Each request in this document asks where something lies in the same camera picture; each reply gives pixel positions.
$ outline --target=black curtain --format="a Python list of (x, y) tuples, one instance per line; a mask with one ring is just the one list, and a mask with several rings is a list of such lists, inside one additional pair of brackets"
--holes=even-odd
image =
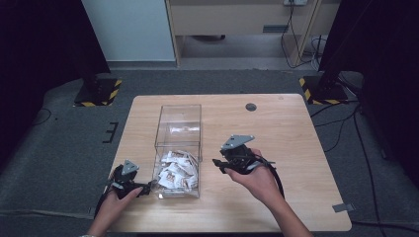
[(399, 161), (419, 188), (418, 16), (417, 0), (342, 0), (320, 70), (364, 75), (364, 115), (385, 158)]
[(0, 0), (0, 167), (46, 91), (109, 72), (81, 1)]

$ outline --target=metal bracket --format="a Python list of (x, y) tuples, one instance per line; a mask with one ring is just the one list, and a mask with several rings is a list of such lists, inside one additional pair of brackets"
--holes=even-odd
[(307, 0), (284, 0), (284, 5), (305, 6), (307, 5)]
[(355, 206), (352, 203), (340, 203), (340, 204), (336, 204), (336, 205), (332, 205), (333, 209), (335, 210), (335, 212), (341, 212), (341, 211), (352, 211), (355, 210)]
[(230, 138), (221, 146), (222, 150), (228, 150), (236, 148), (248, 141), (255, 139), (253, 135), (234, 135), (232, 134)]
[(127, 175), (129, 173), (132, 173), (134, 171), (137, 171), (139, 169), (139, 166), (135, 165), (134, 163), (126, 160), (123, 167), (123, 175)]

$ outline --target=yellow warning stripe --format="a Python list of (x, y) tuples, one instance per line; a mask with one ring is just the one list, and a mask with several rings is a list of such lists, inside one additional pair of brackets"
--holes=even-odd
[(304, 78), (299, 78), (299, 85), (302, 88), (302, 91), (305, 95), (305, 99), (307, 100), (307, 102), (310, 105), (336, 105), (336, 104), (340, 104), (340, 103), (346, 103), (346, 101), (339, 101), (339, 100), (313, 100), (311, 98), (310, 90), (308, 90), (308, 88), (305, 84), (305, 79)]
[(117, 87), (117, 86), (121, 85), (121, 83), (123, 83), (123, 80), (118, 80), (118, 81), (115, 83), (115, 87)]
[(83, 105), (84, 107), (94, 107), (94, 106), (96, 106), (94, 103), (91, 103), (91, 102), (82, 102), (80, 104)]
[(118, 93), (118, 90), (115, 90), (111, 93), (111, 96), (109, 97), (109, 100), (113, 99)]

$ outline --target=wooden table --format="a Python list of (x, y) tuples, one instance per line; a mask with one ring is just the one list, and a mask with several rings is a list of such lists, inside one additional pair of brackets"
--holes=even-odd
[[(246, 104), (257, 110), (249, 112)], [(139, 165), (138, 183), (152, 178), (154, 141), (162, 105), (202, 105), (200, 198), (137, 198), (111, 231), (278, 232), (270, 211), (222, 175), (211, 159), (231, 134), (252, 134), (248, 147), (276, 162), (286, 200), (310, 231), (347, 231), (346, 211), (304, 100), (297, 94), (138, 96), (133, 100), (112, 170), (125, 159)]]

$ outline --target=crumpled paper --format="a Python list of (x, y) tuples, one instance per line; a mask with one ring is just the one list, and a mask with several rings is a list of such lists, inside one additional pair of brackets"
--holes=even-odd
[(161, 159), (158, 184), (167, 189), (189, 192), (198, 186), (198, 160), (187, 151), (169, 151)]

